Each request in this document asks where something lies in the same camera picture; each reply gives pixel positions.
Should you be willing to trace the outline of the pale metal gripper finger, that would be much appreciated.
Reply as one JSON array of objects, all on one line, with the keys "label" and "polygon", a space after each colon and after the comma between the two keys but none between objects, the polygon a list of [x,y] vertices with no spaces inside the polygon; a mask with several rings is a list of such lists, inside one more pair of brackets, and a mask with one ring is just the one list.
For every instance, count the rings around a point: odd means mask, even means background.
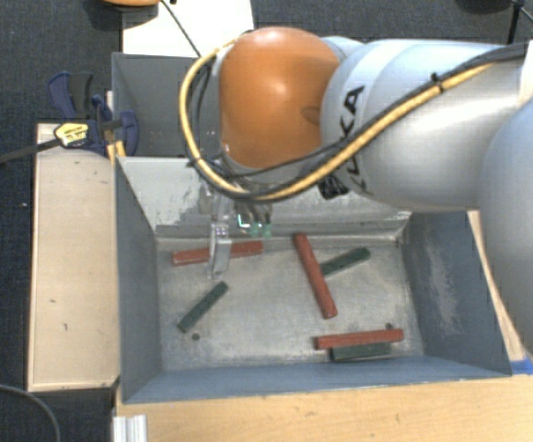
[{"label": "pale metal gripper finger", "polygon": [[232,240],[229,237],[228,226],[214,228],[213,276],[221,275],[227,270]]},{"label": "pale metal gripper finger", "polygon": [[207,263],[207,278],[210,280],[214,279],[214,251],[216,246],[216,233],[215,233],[215,222],[212,222],[210,225],[209,231],[209,243],[208,243],[208,263]]}]

